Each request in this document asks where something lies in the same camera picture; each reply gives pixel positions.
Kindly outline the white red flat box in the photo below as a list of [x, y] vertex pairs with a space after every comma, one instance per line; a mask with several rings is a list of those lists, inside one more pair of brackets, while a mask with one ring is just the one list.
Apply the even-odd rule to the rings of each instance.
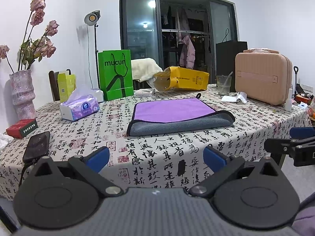
[[134, 97], [137, 98], [149, 98], [155, 93], [155, 89], [145, 88], [134, 90]]

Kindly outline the purple grey microfiber towel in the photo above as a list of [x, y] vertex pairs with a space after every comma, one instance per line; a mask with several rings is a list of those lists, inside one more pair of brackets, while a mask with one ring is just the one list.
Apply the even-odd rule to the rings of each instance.
[[235, 122], [227, 110], [217, 111], [193, 98], [140, 102], [134, 106], [127, 136], [147, 136], [230, 127]]

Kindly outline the yellow-green carton box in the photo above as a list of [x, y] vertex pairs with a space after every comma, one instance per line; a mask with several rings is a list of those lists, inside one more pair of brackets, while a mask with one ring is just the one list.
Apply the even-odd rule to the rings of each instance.
[[70, 70], [61, 71], [57, 76], [60, 102], [66, 102], [76, 88], [76, 76]]

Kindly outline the cream folded blanket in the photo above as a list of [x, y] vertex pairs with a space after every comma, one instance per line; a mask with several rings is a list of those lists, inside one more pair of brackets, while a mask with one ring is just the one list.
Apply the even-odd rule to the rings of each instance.
[[162, 68], [152, 58], [131, 60], [132, 79], [145, 82], [155, 74], [162, 72]]

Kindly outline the pink hanging jacket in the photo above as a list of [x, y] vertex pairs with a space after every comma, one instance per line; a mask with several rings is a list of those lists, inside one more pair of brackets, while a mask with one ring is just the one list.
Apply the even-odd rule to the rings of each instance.
[[194, 68], [195, 48], [190, 37], [187, 35], [182, 39], [183, 47], [179, 60], [179, 65], [188, 69]]

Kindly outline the black speaker cabinet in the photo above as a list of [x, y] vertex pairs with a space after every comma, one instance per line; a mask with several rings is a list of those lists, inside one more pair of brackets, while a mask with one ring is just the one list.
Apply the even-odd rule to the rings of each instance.
[[248, 49], [246, 41], [225, 41], [216, 44], [216, 74], [227, 76], [231, 71], [231, 92], [235, 91], [235, 57]]

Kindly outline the yellow paper delivery bag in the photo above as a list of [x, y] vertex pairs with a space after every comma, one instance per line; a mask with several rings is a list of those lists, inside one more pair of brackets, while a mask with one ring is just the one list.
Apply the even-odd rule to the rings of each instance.
[[168, 67], [154, 75], [154, 87], [160, 91], [173, 89], [201, 90], [207, 89], [209, 73], [183, 67]]

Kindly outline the green mucun paper bag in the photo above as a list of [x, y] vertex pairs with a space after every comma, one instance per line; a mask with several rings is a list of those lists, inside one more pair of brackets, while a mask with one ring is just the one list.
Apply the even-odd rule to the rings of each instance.
[[105, 101], [133, 96], [130, 50], [98, 53], [99, 83]]

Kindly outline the black smartphone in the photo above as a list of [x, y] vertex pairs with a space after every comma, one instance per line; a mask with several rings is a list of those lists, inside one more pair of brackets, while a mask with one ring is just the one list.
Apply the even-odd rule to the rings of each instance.
[[38, 161], [42, 156], [47, 156], [49, 153], [50, 132], [33, 135], [27, 144], [23, 155], [23, 163], [28, 164], [33, 161]]

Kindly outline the calligraphy print tablecloth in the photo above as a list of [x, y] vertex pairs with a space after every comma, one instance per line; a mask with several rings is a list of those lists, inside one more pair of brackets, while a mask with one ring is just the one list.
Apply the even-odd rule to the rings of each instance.
[[102, 146], [110, 150], [108, 165], [101, 171], [122, 188], [190, 188], [211, 175], [203, 162], [203, 150], [213, 146], [223, 154], [255, 161], [266, 155], [267, 138], [287, 138], [293, 127], [308, 127], [307, 112], [299, 107], [286, 111], [260, 101], [223, 102], [214, 86], [201, 92], [201, 101], [235, 117], [230, 127], [175, 134], [128, 137], [127, 127], [140, 98], [104, 102], [97, 113], [77, 122], [63, 120], [58, 102], [37, 111], [35, 134], [50, 132], [49, 154], [55, 161], [86, 156]]

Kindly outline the white small bottle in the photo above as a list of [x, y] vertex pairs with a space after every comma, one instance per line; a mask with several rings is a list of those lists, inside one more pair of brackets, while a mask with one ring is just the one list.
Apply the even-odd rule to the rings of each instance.
[[286, 111], [291, 111], [292, 110], [292, 89], [288, 90], [288, 97], [285, 103], [285, 110]]

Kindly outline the pink textured vase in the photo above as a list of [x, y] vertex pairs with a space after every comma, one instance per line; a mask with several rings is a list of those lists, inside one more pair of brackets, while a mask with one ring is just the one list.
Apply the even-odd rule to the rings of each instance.
[[33, 104], [35, 99], [31, 70], [21, 70], [10, 74], [12, 103], [19, 120], [34, 119], [37, 113]]

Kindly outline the purple tissue pack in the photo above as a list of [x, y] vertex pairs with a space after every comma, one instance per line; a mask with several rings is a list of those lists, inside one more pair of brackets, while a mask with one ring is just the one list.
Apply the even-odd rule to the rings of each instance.
[[75, 122], [91, 114], [97, 113], [99, 103], [94, 96], [94, 91], [88, 88], [76, 88], [68, 100], [60, 103], [59, 110], [61, 118], [70, 122]]

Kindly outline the pink hard-shell case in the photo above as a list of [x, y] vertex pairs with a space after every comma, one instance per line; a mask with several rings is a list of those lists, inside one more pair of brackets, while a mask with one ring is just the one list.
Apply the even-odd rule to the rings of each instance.
[[292, 62], [279, 52], [245, 50], [235, 57], [235, 90], [270, 105], [286, 102], [292, 74]]

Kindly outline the dark wooden chair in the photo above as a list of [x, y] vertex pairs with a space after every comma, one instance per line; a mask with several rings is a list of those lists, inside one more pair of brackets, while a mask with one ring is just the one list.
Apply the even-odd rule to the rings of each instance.
[[60, 71], [50, 71], [49, 72], [49, 81], [50, 81], [50, 87], [52, 91], [52, 96], [54, 101], [60, 101], [59, 97], [59, 90], [58, 90], [58, 82], [57, 82], [57, 76]]

